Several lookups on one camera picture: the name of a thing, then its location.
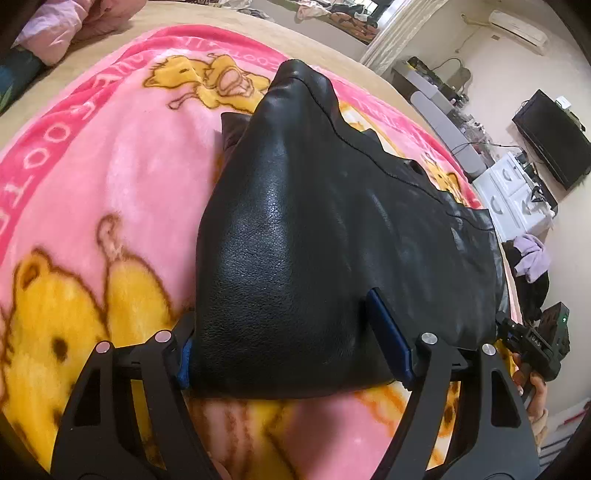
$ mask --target pink border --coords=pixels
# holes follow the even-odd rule
[[[227,51],[234,59],[276,70],[285,55],[243,35],[207,25],[148,32],[107,56],[60,92],[0,153],[0,262],[37,186],[123,81],[169,49]]]

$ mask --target white curtain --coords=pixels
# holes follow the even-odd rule
[[[392,18],[369,44],[361,63],[378,75],[383,74],[424,23],[446,2],[402,0]]]

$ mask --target beige bed sheet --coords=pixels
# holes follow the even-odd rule
[[[0,116],[0,148],[62,88],[97,61],[144,32],[181,24],[206,24],[232,30],[258,40],[289,57],[330,70],[397,108],[432,133],[422,117],[386,80],[360,63],[311,38],[273,22],[227,9],[150,1],[130,20],[123,31],[73,46],[60,64],[36,82],[20,100]]]

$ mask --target metal rivet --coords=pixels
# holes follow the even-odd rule
[[[431,332],[425,332],[421,335],[421,340],[428,345],[435,345],[437,343],[437,335]]]
[[[494,355],[496,353],[496,348],[490,343],[485,343],[482,345],[482,351],[487,355]]]
[[[111,344],[109,342],[101,342],[96,346],[95,350],[96,353],[107,353],[109,348],[111,348]]]
[[[154,338],[158,343],[166,343],[172,338],[173,334],[170,330],[160,330]]]

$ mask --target air conditioner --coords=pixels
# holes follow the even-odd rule
[[[536,53],[544,54],[548,36],[539,28],[498,10],[491,13],[488,21],[491,26],[496,27],[503,33],[508,33],[511,38],[530,47]]]

